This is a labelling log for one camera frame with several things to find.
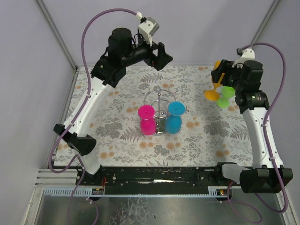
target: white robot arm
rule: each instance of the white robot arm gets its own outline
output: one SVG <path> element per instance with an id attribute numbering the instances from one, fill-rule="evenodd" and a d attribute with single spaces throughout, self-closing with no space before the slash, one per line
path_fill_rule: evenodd
<path id="1" fill-rule="evenodd" d="M 61 135 L 69 125 L 72 127 L 64 135 L 63 140 L 79 154 L 85 170 L 95 174 L 100 168 L 97 157 L 92 153 L 96 140 L 88 135 L 88 129 L 95 113 L 103 100 L 126 74 L 126 67 L 144 61 L 157 71 L 163 69 L 173 58 L 165 52 L 165 46 L 159 42 L 152 42 L 152 36 L 158 30 L 158 23 L 152 18 L 145 18 L 141 13 L 135 16 L 141 23 L 138 26 L 138 43 L 135 42 L 131 31 L 126 28 L 117 28 L 108 38 L 108 47 L 100 60 L 95 64 L 90 75 L 89 99 L 81 109 L 86 99 L 87 90 L 73 113 L 63 124 L 56 124 L 54 131 Z M 80 111 L 76 121 L 72 124 L 75 115 Z"/>
<path id="2" fill-rule="evenodd" d="M 222 79 L 223 86 L 236 90 L 235 102 L 240 107 L 240 113 L 246 122 L 252 146 L 253 169 L 247 169 L 237 164 L 220 163 L 223 177 L 240 184 L 245 193 L 277 193 L 281 190 L 275 174 L 270 153 L 266 144 L 263 128 L 266 127 L 269 142 L 276 165 L 282 174 L 286 185 L 292 178 L 291 169 L 285 169 L 276 149 L 270 126 L 270 119 L 263 120 L 269 108 L 266 94 L 259 90 L 263 65 L 255 59 L 251 48 L 238 52 L 241 57 L 233 61 L 222 60 L 220 65 L 211 72 L 214 83 Z"/>

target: white wall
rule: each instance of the white wall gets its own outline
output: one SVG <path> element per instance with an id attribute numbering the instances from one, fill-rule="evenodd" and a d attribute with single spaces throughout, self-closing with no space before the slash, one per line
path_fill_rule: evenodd
<path id="1" fill-rule="evenodd" d="M 21 221 L 72 69 L 33 0 L 0 3 L 0 224 Z"/>
<path id="2" fill-rule="evenodd" d="M 62 38 L 78 65 L 80 41 L 88 21 L 110 8 L 128 8 L 151 16 L 160 29 L 154 41 L 163 42 L 172 64 L 214 64 L 230 58 L 238 46 L 249 44 L 272 0 L 44 0 Z M 128 13 L 105 15 L 86 36 L 86 58 L 95 64 L 104 53 L 113 29 L 136 33 L 138 21 Z"/>
<path id="3" fill-rule="evenodd" d="M 279 47 L 287 63 L 286 82 L 281 97 L 271 114 L 272 131 L 278 152 L 286 168 L 292 168 L 294 178 L 288 185 L 292 201 L 300 218 L 300 100 L 299 100 L 299 52 L 300 52 L 300 1 L 282 1 L 259 41 Z M 263 63 L 261 90 L 272 102 L 282 77 L 280 56 L 268 47 L 257 47 L 256 60 Z"/>

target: blue cup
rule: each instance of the blue cup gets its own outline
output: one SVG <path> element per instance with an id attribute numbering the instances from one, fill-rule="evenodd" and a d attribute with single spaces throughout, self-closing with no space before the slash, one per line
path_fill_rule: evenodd
<path id="1" fill-rule="evenodd" d="M 181 121 L 180 116 L 170 115 L 165 120 L 165 130 L 170 134 L 176 134 L 180 131 L 181 124 L 182 124 L 182 121 Z"/>

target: metal frame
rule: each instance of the metal frame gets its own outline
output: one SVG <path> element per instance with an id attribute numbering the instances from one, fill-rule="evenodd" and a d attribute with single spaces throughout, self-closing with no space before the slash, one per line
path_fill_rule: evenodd
<path id="1" fill-rule="evenodd" d="M 268 11 L 267 11 L 266 15 L 264 16 L 261 24 L 259 25 L 255 35 L 253 36 L 250 44 L 253 44 L 253 43 L 257 42 L 258 39 L 261 37 L 263 31 L 265 30 L 266 26 L 268 25 L 268 23 L 269 23 L 271 17 L 273 16 L 274 12 L 278 8 L 280 2 L 281 2 L 281 0 L 273 0 L 270 8 L 268 9 Z"/>
<path id="2" fill-rule="evenodd" d="M 44 4 L 43 0 L 35 0 L 35 2 L 37 4 L 37 6 L 39 7 L 41 13 L 43 14 L 45 20 L 47 21 L 49 28 L 53 32 L 53 35 L 58 42 L 58 45 L 61 47 L 62 51 L 64 52 L 70 66 L 74 70 L 73 75 L 72 75 L 72 80 L 71 80 L 69 88 L 68 88 L 67 96 L 65 98 L 64 108 L 63 108 L 60 118 L 59 118 L 59 122 L 62 122 L 65 120 L 67 113 L 68 113 L 68 108 L 69 108 L 69 105 L 71 102 L 71 98 L 73 95 L 74 87 L 75 87 L 77 76 L 78 76 L 78 71 L 77 71 L 78 66 L 76 65 L 63 38 L 61 37 L 57 27 L 55 26 L 55 23 L 53 22 L 53 19 L 50 15 L 46 5 Z M 261 22 L 254 37 L 252 38 L 251 43 L 256 42 L 260 38 L 260 36 L 262 35 L 264 29 L 266 28 L 268 22 L 270 21 L 271 17 L 273 16 L 275 10 L 278 8 L 280 2 L 281 2 L 281 0 L 274 0 L 272 2 L 263 21 Z M 54 140 L 52 142 L 52 146 L 54 145 L 54 142 L 56 141 L 56 139 L 57 139 L 57 137 L 54 138 Z M 78 177 L 77 177 L 77 170 L 75 170 L 75 169 L 68 169 L 68 170 L 66 170 L 66 172 L 61 173 L 61 174 L 54 174 L 49 169 L 40 169 L 30 202 L 28 204 L 27 210 L 24 214 L 24 218 L 23 218 L 21 224 L 32 225 L 35 223 L 36 218 L 38 217 L 39 207 L 41 205 L 41 202 L 43 201 L 43 195 L 44 195 L 45 188 L 50 188 L 50 187 L 74 188 L 76 179 L 78 179 Z M 288 189 L 286 190 L 286 192 L 287 192 L 288 198 L 290 200 L 291 198 L 290 198 Z M 280 201 L 279 195 L 277 195 L 277 198 L 278 198 L 280 206 L 282 207 L 283 203 L 282 203 L 282 201 Z M 293 203 L 290 201 L 290 207 L 288 208 L 288 213 L 284 214 L 284 219 L 285 219 L 285 222 L 287 225 L 299 224 L 299 221 L 296 218 L 296 215 L 293 214 L 293 211 L 295 211 L 294 207 L 293 207 Z"/>
<path id="3" fill-rule="evenodd" d="M 77 78 L 78 78 L 78 73 L 79 72 L 77 70 L 73 71 L 72 80 L 71 80 L 71 82 L 69 84 L 69 87 L 68 87 L 68 90 L 67 90 L 67 95 L 66 95 L 66 98 L 65 98 L 65 101 L 64 101 L 62 111 L 60 113 L 60 117 L 58 119 L 58 123 L 63 123 L 67 118 L 68 110 L 69 110 L 69 107 L 70 107 L 70 104 L 71 104 L 72 95 L 73 95 L 75 85 L 76 85 L 76 81 L 77 81 Z M 47 162 L 45 164 L 45 168 L 48 168 L 48 159 L 49 159 L 49 157 L 52 157 L 52 156 L 50 156 L 50 151 L 51 151 L 52 147 L 54 146 L 57 138 L 58 138 L 58 136 L 55 135 L 52 142 L 51 142 L 51 145 L 50 145 L 51 148 L 49 149 L 49 155 L 47 157 Z"/>
<path id="4" fill-rule="evenodd" d="M 68 169 L 64 173 L 55 174 L 52 173 L 49 169 L 40 169 L 37 176 L 37 181 L 35 184 L 35 188 L 32 194 L 32 197 L 29 202 L 29 206 L 27 208 L 27 212 L 25 214 L 24 220 L 22 221 L 22 225 L 33 225 L 35 224 L 36 219 L 38 218 L 39 207 L 43 202 L 43 196 L 49 195 L 50 188 L 57 188 L 61 190 L 65 190 L 66 188 L 74 188 L 75 182 L 78 179 L 77 177 L 77 170 L 76 169 Z M 88 190 L 91 188 L 101 188 L 102 186 L 81 186 L 82 190 Z M 214 189 L 223 189 L 226 188 L 225 186 L 218 186 L 218 187 L 209 187 L 211 192 L 214 192 Z M 288 189 L 286 190 L 289 200 L 290 195 Z M 65 196 L 66 193 L 61 192 L 61 194 L 55 194 L 55 196 Z M 283 207 L 283 201 L 281 200 L 280 194 L 277 194 L 277 199 L 279 205 Z M 286 225 L 298 225 L 299 221 L 297 220 L 296 216 L 293 214 L 294 208 L 291 204 L 288 208 L 288 211 L 283 214 L 285 224 Z"/>
<path id="5" fill-rule="evenodd" d="M 49 25 L 50 30 L 52 31 L 58 45 L 60 46 L 61 50 L 63 51 L 63 53 L 65 54 L 70 66 L 72 67 L 73 70 L 77 70 L 77 65 L 71 55 L 71 53 L 69 52 L 64 40 L 62 39 L 46 5 L 44 4 L 43 0 L 35 0 L 38 8 L 40 9 L 41 13 L 43 14 L 46 22 Z"/>

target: patterned mat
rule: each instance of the patterned mat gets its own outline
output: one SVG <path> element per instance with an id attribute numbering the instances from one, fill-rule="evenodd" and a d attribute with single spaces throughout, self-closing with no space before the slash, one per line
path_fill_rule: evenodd
<path id="1" fill-rule="evenodd" d="M 211 69 L 211 66 L 167 66 L 157 72 L 148 66 L 129 67 L 90 125 L 89 135 L 97 140 L 92 154 L 106 166 L 215 166 L 221 161 L 250 166 L 248 130 L 234 98 L 228 108 L 222 109 L 204 96 L 205 90 L 212 89 Z M 86 74 L 81 67 L 69 115 L 86 87 Z M 147 91 L 160 88 L 172 91 L 185 105 L 182 129 L 175 135 L 143 136 L 137 110 L 143 105 Z M 67 165 L 73 155 L 61 141 L 54 165 Z"/>

